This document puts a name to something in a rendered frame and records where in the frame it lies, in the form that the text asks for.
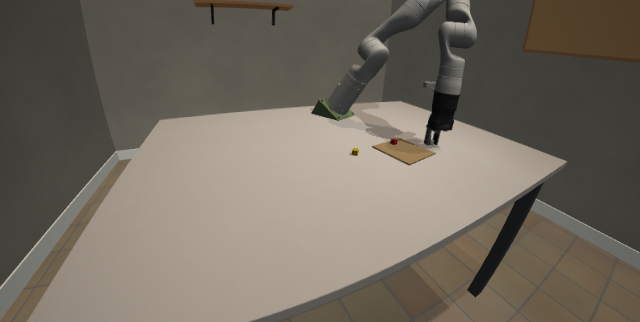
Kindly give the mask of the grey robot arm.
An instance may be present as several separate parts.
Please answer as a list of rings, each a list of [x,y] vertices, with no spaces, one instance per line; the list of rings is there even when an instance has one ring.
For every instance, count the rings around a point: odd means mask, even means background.
[[[345,115],[367,83],[375,77],[389,57],[383,43],[394,34],[418,26],[445,0],[407,0],[390,18],[369,34],[359,45],[358,53],[365,61],[352,65],[329,101],[329,107]],[[474,45],[477,30],[470,14],[470,0],[446,0],[446,20],[438,31],[440,44],[439,75],[462,78],[465,60],[453,55],[449,47],[468,49]],[[461,23],[458,23],[461,22]]]

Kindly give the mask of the tan flat mat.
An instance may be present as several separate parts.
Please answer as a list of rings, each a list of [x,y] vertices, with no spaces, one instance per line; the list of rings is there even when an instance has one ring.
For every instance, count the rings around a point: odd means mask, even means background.
[[[395,145],[388,141],[372,147],[409,166],[436,154],[435,152],[401,138],[398,138],[397,140],[397,144]]]

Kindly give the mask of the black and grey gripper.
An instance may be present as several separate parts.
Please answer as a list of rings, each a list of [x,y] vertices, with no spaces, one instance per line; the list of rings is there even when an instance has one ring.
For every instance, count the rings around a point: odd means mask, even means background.
[[[441,131],[452,130],[454,123],[453,116],[457,109],[461,85],[462,78],[443,75],[438,75],[435,83],[430,81],[424,82],[423,87],[435,89],[432,113],[429,117],[428,125],[426,125],[426,127],[428,127],[426,129],[424,144],[430,144],[432,131],[436,130],[434,131],[433,140],[435,141],[434,144],[438,145]]]

